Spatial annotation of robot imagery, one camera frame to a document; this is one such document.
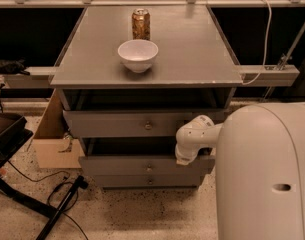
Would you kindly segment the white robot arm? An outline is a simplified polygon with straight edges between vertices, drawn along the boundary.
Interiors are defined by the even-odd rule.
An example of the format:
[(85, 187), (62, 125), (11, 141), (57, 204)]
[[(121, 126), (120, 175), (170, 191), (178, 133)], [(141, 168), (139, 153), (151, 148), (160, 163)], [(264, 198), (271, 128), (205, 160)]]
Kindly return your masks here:
[(215, 150), (218, 240), (305, 240), (305, 102), (201, 115), (176, 133), (177, 162)]

